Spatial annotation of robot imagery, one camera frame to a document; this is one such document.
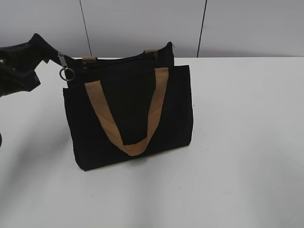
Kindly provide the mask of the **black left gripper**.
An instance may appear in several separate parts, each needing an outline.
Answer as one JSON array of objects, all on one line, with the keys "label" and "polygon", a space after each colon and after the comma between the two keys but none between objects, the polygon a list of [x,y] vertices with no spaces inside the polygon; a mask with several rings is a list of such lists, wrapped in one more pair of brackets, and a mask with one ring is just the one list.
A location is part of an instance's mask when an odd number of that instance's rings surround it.
[{"label": "black left gripper", "polygon": [[2,47],[0,49],[0,96],[17,92],[30,92],[41,82],[35,72],[34,47],[47,64],[50,60],[59,65],[58,51],[49,45],[38,33],[29,43]]}]

